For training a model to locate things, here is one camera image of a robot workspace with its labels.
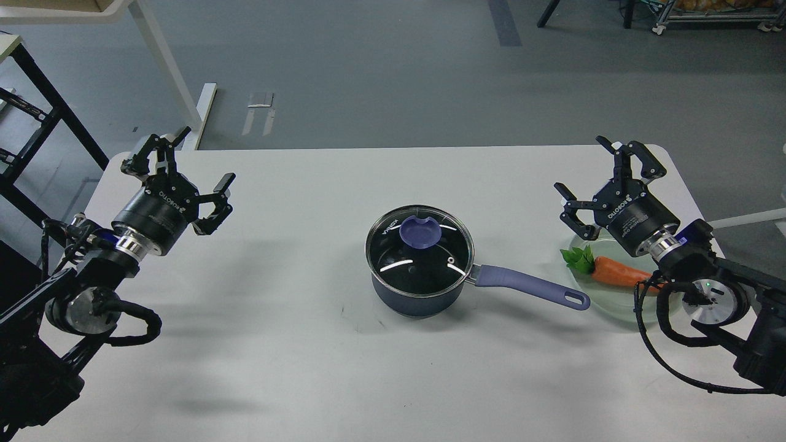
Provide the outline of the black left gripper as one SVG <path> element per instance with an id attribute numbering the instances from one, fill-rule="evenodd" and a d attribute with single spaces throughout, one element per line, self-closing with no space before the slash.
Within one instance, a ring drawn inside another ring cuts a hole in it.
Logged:
<path id="1" fill-rule="evenodd" d="M 209 194 L 198 194 L 196 185 L 179 174 L 175 148 L 191 131 L 190 126 L 183 126 L 171 134 L 150 134 L 120 165 L 121 173 L 143 185 L 115 216 L 112 229 L 117 235 L 133 232 L 146 238 L 154 255 L 168 255 L 188 224 L 193 223 L 199 236 L 212 235 L 233 212 L 228 188 L 235 173 L 222 176 Z M 214 210 L 197 218 L 197 208 L 206 203 L 212 203 Z"/>

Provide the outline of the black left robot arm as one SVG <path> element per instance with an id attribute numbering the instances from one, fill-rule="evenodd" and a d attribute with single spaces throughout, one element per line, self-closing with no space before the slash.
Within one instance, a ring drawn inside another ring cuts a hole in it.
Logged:
<path id="1" fill-rule="evenodd" d="M 116 289 L 138 274 L 147 255 L 168 254 L 192 226 L 211 235 L 230 215 L 226 173 L 211 193 L 177 170 L 175 149 L 189 126 L 152 134 L 121 162 L 141 188 L 104 228 L 84 214 L 71 223 L 46 219 L 42 240 L 66 239 L 64 257 L 42 282 L 2 311 L 2 440 L 21 428 L 45 425 L 79 398 L 80 372 L 103 345 L 144 345 L 160 335 L 157 313 L 126 300 Z"/>

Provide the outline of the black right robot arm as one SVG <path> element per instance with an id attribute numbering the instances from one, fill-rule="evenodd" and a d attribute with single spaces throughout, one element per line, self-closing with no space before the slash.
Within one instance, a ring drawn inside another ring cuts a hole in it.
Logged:
<path id="1" fill-rule="evenodd" d="M 613 156 L 612 178 L 589 201 L 555 184 L 564 199 L 559 218 L 585 241 L 606 230 L 631 257 L 648 255 L 656 263 L 652 275 L 632 283 L 632 312 L 650 354 L 677 379 L 711 394 L 784 395 L 784 280 L 719 257 L 704 219 L 680 228 L 677 216 L 648 189 L 666 168 L 643 143 L 615 147 L 603 136 L 597 142 Z M 643 320 L 643 303 L 651 293 L 667 338 L 692 349 L 727 350 L 739 377 L 754 387 L 702 382 L 669 366 Z"/>

